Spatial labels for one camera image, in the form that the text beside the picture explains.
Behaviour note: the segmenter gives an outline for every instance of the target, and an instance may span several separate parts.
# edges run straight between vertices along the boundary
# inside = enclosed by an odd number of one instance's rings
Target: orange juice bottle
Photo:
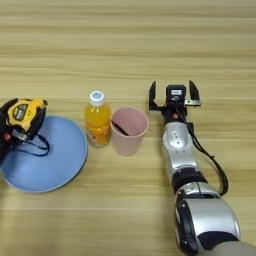
[[[105,102],[103,92],[94,91],[90,94],[90,104],[85,107],[84,114],[90,144],[97,148],[106,146],[111,135],[111,109]]]

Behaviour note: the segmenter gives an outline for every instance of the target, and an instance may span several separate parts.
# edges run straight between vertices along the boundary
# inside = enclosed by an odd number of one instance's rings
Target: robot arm
[[[193,124],[186,122],[186,106],[201,105],[196,86],[190,81],[191,100],[187,101],[184,85],[167,86],[166,103],[163,107],[154,102],[155,86],[154,83],[150,89],[149,109],[161,111],[165,120],[163,149],[176,198],[174,215],[178,247],[186,255],[201,255],[207,251],[213,252],[222,243],[238,242],[238,221],[220,195],[225,194],[228,189],[225,174],[222,181],[226,182],[226,188],[218,193],[208,184],[193,154],[195,144],[196,148],[209,156],[218,169],[221,169],[197,139],[194,143],[191,136],[194,135]]]
[[[163,142],[176,196],[175,233],[179,248],[185,254],[194,255],[223,242],[239,241],[236,217],[201,173],[186,125],[166,124]]]

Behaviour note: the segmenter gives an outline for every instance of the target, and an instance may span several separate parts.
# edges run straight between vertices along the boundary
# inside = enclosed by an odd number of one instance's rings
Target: blue plate
[[[65,185],[82,169],[87,158],[88,145],[85,134],[74,122],[49,116],[39,134],[46,137],[51,145],[47,156],[37,157],[12,151],[2,165],[5,181],[24,192],[48,192]],[[33,143],[44,146],[37,137]],[[19,148],[43,153],[25,143]]]

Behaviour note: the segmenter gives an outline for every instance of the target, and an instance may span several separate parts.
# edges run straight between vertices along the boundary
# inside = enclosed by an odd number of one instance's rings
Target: cup rim
[[[120,110],[122,110],[122,109],[134,109],[134,110],[139,111],[140,113],[142,113],[142,115],[145,117],[145,119],[146,119],[146,121],[147,121],[147,126],[146,126],[146,128],[144,129],[143,132],[141,132],[141,133],[138,134],[138,135],[125,136],[125,135],[123,135],[121,132],[119,132],[119,131],[115,128],[115,126],[114,126],[114,125],[112,124],[112,122],[111,122],[111,121],[112,121],[112,117],[114,116],[114,114],[115,114],[117,111],[120,111]],[[149,128],[149,120],[148,120],[148,117],[147,117],[146,113],[145,113],[143,110],[139,109],[139,108],[135,108],[135,107],[121,107],[121,108],[118,108],[117,110],[115,110],[115,112],[112,114],[111,120],[110,120],[110,125],[111,125],[111,129],[115,130],[115,132],[118,133],[118,135],[120,135],[121,137],[126,138],[126,139],[127,139],[127,138],[135,139],[135,138],[141,137],[142,135],[144,135],[144,134],[148,131],[148,128]]]

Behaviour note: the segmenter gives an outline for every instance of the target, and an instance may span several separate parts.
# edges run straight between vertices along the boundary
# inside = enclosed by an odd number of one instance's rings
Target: bottle label
[[[92,127],[87,125],[87,137],[94,147],[104,147],[110,140],[110,123],[102,127]]]

